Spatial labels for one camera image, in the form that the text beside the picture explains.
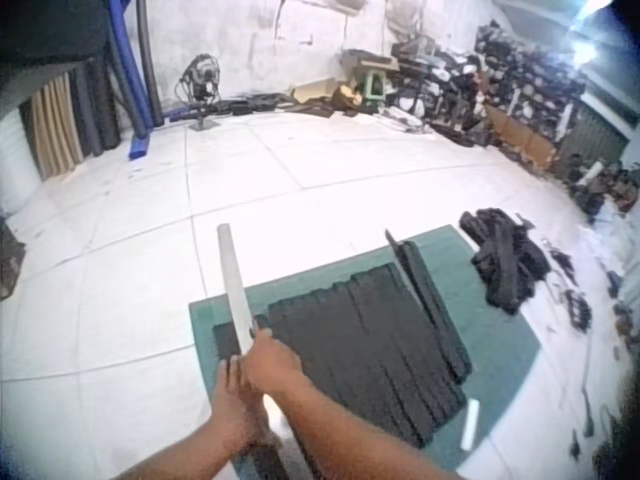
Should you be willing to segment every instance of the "workshop floor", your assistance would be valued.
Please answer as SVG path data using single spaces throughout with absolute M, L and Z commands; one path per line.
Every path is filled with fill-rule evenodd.
M 46 183 L 10 219 L 28 246 L 2 308 L 2 440 L 47 478 L 109 478 L 180 439 L 209 414 L 189 302 L 223 292 L 216 226 L 230 222 L 246 285 L 352 256 L 482 207 L 519 212 L 574 256 L 594 310 L 589 395 L 596 436 L 582 438 L 587 337 L 546 288 L 523 307 L 542 349 L 489 439 L 460 468 L 477 479 L 583 478 L 616 413 L 605 278 L 581 215 L 552 184 L 497 150 L 393 131 L 371 117 L 264 114 L 195 133 L 128 142 Z M 569 457 L 572 429 L 583 455 Z M 223 477 L 233 477 L 226 470 Z

